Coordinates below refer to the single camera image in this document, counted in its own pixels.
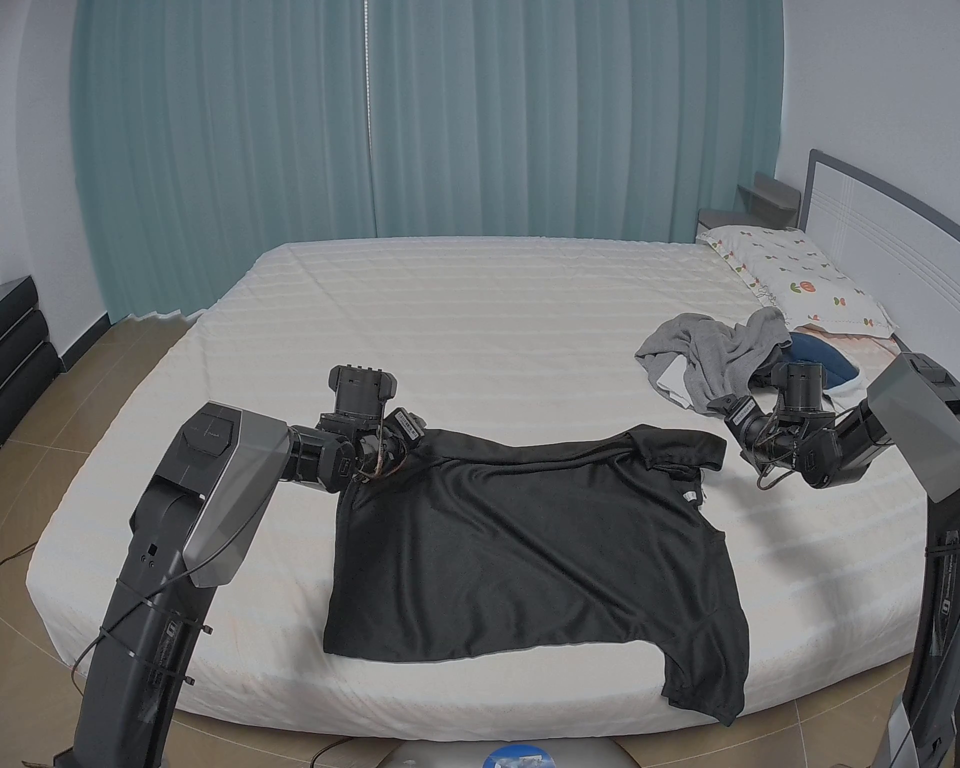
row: white bed sheet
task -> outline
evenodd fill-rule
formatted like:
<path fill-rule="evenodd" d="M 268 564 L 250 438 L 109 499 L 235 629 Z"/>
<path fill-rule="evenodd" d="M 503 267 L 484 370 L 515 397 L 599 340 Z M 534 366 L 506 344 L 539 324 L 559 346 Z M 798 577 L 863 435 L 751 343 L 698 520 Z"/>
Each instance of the white bed sheet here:
<path fill-rule="evenodd" d="M 27 586 L 72 661 L 97 633 L 127 520 L 177 427 L 209 399 L 290 423 L 332 407 L 327 372 L 373 366 L 397 405 L 506 444 L 608 437 L 639 422 L 724 424 L 655 394 L 634 351 L 678 312 L 745 320 L 756 298 L 702 245 L 429 238 L 282 246 L 203 314 L 137 388 L 36 548 Z M 868 374 L 873 342 L 838 345 Z M 769 408 L 769 397 L 761 402 Z M 924 495 L 896 450 L 852 486 L 761 493 L 728 445 L 704 513 L 727 532 L 751 664 L 746 711 L 907 653 L 923 573 Z M 655 732 L 707 722 L 660 696 L 646 642 L 388 664 L 327 656 L 335 497 L 281 485 L 221 588 L 181 708 L 240 723 L 400 738 Z"/>

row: floor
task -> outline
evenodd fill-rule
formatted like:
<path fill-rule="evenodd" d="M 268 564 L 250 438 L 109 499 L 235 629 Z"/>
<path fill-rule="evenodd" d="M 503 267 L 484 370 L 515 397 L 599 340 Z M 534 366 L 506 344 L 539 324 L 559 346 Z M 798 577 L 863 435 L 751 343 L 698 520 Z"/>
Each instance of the floor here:
<path fill-rule="evenodd" d="M 182 319 L 115 325 L 60 376 L 0 447 L 0 558 L 35 541 L 86 456 L 139 382 L 186 331 Z M 0 568 L 0 766 L 48 764 L 72 742 L 80 697 L 24 586 L 30 555 Z M 870 764 L 908 658 L 731 728 L 620 739 L 643 768 L 829 768 Z M 173 768 L 297 768 L 334 736 L 255 729 L 178 712 Z M 953 765 L 952 756 L 946 766 Z"/>

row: curtain fold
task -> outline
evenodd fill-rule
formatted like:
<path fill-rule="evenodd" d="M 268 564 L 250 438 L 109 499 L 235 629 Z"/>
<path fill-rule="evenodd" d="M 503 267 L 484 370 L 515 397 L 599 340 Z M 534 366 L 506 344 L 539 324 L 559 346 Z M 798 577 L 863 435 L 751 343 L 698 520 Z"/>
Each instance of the curtain fold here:
<path fill-rule="evenodd" d="M 780 0 L 370 0 L 379 236 L 690 241 L 773 173 Z"/>
<path fill-rule="evenodd" d="M 81 0 L 71 119 L 112 320 L 191 313 L 285 242 L 372 237 L 363 4 Z"/>

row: gray clothing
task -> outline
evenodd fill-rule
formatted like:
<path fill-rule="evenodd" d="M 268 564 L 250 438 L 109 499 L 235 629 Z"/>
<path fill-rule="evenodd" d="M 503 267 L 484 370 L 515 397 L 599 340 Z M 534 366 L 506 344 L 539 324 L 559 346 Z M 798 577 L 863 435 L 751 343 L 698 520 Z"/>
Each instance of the gray clothing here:
<path fill-rule="evenodd" d="M 707 315 L 684 312 L 655 330 L 636 351 L 651 385 L 667 397 L 657 380 L 678 354 L 686 358 L 684 384 L 693 410 L 709 414 L 707 404 L 723 395 L 743 396 L 747 384 L 776 347 L 788 347 L 790 333 L 781 312 L 758 309 L 746 325 L 731 328 Z"/>

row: robotic arm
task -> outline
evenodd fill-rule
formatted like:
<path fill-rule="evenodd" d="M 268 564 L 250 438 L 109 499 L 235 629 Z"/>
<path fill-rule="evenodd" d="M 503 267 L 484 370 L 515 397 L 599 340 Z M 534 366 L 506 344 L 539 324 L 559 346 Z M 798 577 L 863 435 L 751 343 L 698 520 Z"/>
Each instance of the robotic arm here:
<path fill-rule="evenodd" d="M 330 493 L 400 467 L 423 422 L 397 408 L 396 379 L 337 366 L 334 413 L 287 426 L 208 402 L 167 448 L 130 526 L 133 538 L 87 675 L 74 746 L 56 768 L 156 768 L 216 588 L 228 584 L 280 481 Z"/>
<path fill-rule="evenodd" d="M 926 490 L 920 625 L 906 688 L 894 702 L 873 768 L 937 768 L 955 736 L 960 694 L 960 643 L 954 643 L 960 618 L 960 386 L 926 355 L 905 352 L 870 385 L 866 399 L 835 422 L 821 409 L 819 364 L 781 363 L 772 383 L 780 390 L 772 414 L 751 396 L 711 403 L 756 469 L 760 488 L 792 472 L 813 488 L 851 483 L 896 444 Z M 774 468 L 785 473 L 762 485 Z"/>

